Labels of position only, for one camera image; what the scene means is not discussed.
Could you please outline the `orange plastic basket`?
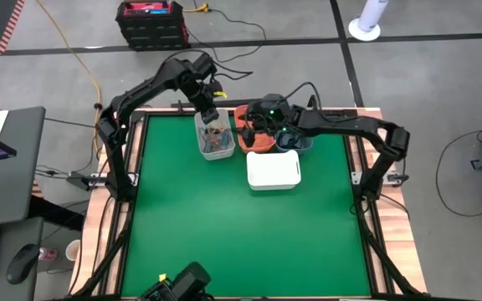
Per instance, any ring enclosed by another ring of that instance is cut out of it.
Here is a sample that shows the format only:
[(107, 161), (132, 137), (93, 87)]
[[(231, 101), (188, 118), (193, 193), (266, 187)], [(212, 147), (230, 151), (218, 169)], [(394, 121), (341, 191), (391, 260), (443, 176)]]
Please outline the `orange plastic basket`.
[[(246, 112), (247, 108), (248, 108), (247, 105), (240, 105), (236, 107), (233, 112), (235, 127), (239, 130), (245, 127), (245, 122), (242, 119), (242, 117), (244, 116), (244, 113)], [(238, 145), (244, 154), (248, 154), (251, 151), (255, 153), (267, 153), (271, 151), (271, 149), (275, 145), (274, 137), (266, 134), (256, 134), (254, 137), (254, 143), (252, 146), (246, 145), (240, 131), (238, 131), (237, 133), (237, 138), (238, 138)]]

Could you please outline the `black power adapter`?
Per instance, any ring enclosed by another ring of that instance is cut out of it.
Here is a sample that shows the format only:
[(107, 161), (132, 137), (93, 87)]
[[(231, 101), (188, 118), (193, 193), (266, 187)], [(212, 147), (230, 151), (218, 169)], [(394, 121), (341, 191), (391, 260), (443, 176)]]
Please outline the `black power adapter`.
[(71, 171), (65, 180), (69, 184), (77, 186), (84, 191), (90, 191), (96, 187), (104, 186), (107, 180), (107, 174), (96, 172), (89, 175), (84, 175), (77, 171)]

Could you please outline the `black metal table frame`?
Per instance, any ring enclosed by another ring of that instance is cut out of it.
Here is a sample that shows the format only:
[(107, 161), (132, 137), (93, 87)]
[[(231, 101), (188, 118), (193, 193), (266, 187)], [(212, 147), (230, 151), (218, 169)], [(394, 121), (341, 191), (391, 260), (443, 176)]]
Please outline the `black metal table frame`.
[[(136, 123), (131, 126), (129, 142), (128, 166), (131, 171), (136, 171), (141, 166), (140, 151), (145, 145), (146, 116), (181, 115), (189, 116), (195, 109), (190, 104), (178, 102), (166, 108), (140, 108), (136, 111)], [(399, 187), (385, 186), (382, 188), (384, 197), (370, 206), (365, 215), (367, 225), (374, 231), (374, 237), (400, 273), (418, 290), (425, 292), (426, 284), (418, 259), (412, 228), (407, 214), (404, 211), (404, 198)], [(84, 253), (76, 259), (74, 271), (69, 286), (69, 292), (80, 290), (85, 282), (92, 276), (101, 260), (108, 253), (116, 237), (120, 234), (129, 214), (127, 204), (118, 204), (110, 198), (109, 191), (103, 186), (91, 190), (89, 205), (82, 232), (81, 242)], [(362, 249), (367, 251), (367, 269), (374, 279), (370, 287), (379, 293), (397, 293), (399, 288), (395, 281), (390, 279), (387, 268), (382, 266), (381, 259), (372, 247), (362, 244)]]

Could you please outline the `blue plastic basket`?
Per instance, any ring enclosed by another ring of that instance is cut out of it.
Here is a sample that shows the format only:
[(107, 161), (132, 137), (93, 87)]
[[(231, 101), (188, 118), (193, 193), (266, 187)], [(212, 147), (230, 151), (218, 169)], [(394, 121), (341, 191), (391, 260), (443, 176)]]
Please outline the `blue plastic basket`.
[(275, 134), (274, 138), (275, 138), (275, 146), (276, 146), (276, 149), (277, 149), (278, 152), (296, 151), (299, 155), (302, 155), (302, 154), (306, 153), (313, 146), (313, 141), (312, 141), (311, 138), (305, 137), (303, 135), (296, 134), (296, 135), (299, 135), (303, 138), (303, 147), (301, 149), (285, 149), (285, 148), (282, 147), (282, 143), (280, 142), (280, 138), (281, 138), (282, 134), (285, 133), (285, 132), (296, 134), (294, 132), (283, 131), (283, 130), (277, 132)]

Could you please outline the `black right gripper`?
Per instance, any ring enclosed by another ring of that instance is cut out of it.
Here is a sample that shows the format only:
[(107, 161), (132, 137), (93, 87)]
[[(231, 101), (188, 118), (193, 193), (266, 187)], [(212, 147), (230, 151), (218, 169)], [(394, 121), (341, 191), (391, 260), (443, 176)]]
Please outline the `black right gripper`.
[(261, 110), (260, 104), (260, 101), (249, 103), (244, 113), (244, 123), (248, 129), (243, 128), (241, 136), (245, 146), (254, 144), (254, 132), (275, 132), (274, 122)]

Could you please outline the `clear plastic bin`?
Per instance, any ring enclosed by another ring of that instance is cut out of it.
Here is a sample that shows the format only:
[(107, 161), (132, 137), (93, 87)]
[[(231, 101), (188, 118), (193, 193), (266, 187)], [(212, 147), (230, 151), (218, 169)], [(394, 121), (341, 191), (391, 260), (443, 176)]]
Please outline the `clear plastic bin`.
[(202, 114), (194, 116), (198, 149), (207, 161), (228, 158), (236, 146), (228, 111), (217, 109), (218, 118), (208, 124), (203, 122)]

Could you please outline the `black computer mouse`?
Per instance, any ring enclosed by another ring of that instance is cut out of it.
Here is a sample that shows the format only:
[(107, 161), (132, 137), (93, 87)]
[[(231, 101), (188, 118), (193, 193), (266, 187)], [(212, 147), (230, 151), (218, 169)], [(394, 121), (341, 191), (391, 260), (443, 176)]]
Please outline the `black computer mouse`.
[(26, 244), (14, 255), (6, 271), (6, 280), (11, 285), (22, 283), (30, 274), (33, 265), (38, 261), (40, 247)]

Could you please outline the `paper cup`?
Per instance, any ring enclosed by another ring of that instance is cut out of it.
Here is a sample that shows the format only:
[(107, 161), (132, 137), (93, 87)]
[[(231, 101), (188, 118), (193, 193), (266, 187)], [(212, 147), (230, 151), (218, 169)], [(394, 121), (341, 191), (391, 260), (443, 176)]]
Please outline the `paper cup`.
[(79, 256), (80, 252), (80, 246), (81, 246), (81, 240), (80, 239), (75, 239), (71, 241), (66, 249), (65, 249), (65, 257), (71, 261), (75, 262), (77, 260), (77, 257)]

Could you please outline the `tangle of mixed rubber bands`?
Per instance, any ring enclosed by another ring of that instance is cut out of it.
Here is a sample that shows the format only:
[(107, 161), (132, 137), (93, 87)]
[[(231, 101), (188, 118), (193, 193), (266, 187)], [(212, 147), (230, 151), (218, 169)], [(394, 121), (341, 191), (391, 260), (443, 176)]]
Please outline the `tangle of mixed rubber bands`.
[(225, 128), (200, 128), (198, 134), (204, 143), (202, 147), (204, 153), (225, 151), (231, 141), (231, 130)]

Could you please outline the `dark grey desk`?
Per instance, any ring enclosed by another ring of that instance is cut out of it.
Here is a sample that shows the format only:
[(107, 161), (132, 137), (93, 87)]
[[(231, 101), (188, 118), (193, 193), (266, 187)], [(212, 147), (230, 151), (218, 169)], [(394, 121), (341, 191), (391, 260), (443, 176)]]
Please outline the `dark grey desk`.
[(39, 245), (43, 228), (44, 220), (41, 217), (0, 224), (0, 301), (33, 301), (37, 263), (32, 266), (28, 276), (16, 285), (8, 283), (6, 272), (21, 248), (27, 244)]

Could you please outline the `red drink can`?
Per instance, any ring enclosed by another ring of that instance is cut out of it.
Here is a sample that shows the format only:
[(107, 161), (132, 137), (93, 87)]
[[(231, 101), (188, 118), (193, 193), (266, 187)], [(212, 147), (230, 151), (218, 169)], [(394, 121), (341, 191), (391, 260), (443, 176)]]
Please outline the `red drink can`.
[(38, 253), (39, 261), (53, 262), (58, 257), (58, 251), (54, 248), (40, 247)]

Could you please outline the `black and red tool case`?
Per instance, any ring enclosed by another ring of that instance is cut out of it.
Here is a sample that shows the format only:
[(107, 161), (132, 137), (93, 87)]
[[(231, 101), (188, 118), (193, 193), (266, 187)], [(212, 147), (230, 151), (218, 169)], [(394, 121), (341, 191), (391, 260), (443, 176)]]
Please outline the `black and red tool case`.
[(190, 48), (183, 6), (171, 0), (123, 0), (115, 21), (135, 51)]

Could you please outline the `large white upturned basket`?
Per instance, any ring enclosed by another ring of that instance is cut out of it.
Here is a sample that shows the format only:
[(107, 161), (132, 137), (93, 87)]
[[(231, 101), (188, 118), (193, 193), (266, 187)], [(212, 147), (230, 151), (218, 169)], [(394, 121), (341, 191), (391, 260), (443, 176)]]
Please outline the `large white upturned basket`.
[(295, 150), (246, 155), (247, 180), (254, 191), (289, 190), (301, 182), (300, 158)]

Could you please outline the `black device with yellow tag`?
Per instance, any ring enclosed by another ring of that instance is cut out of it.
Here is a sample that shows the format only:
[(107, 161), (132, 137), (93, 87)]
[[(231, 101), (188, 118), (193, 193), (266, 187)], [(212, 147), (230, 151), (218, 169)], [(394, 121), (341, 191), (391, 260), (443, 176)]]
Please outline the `black device with yellow tag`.
[(173, 280), (166, 278), (147, 289), (137, 301), (215, 301), (206, 292), (211, 276), (197, 262), (189, 263)]

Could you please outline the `white pole with round base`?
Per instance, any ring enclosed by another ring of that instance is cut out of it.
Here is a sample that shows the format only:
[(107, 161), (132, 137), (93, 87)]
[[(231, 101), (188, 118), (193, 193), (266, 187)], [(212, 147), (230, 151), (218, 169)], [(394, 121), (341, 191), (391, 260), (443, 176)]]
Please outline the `white pole with round base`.
[(357, 40), (371, 42), (381, 35), (379, 22), (390, 0), (366, 0), (361, 13), (348, 24), (348, 32)]

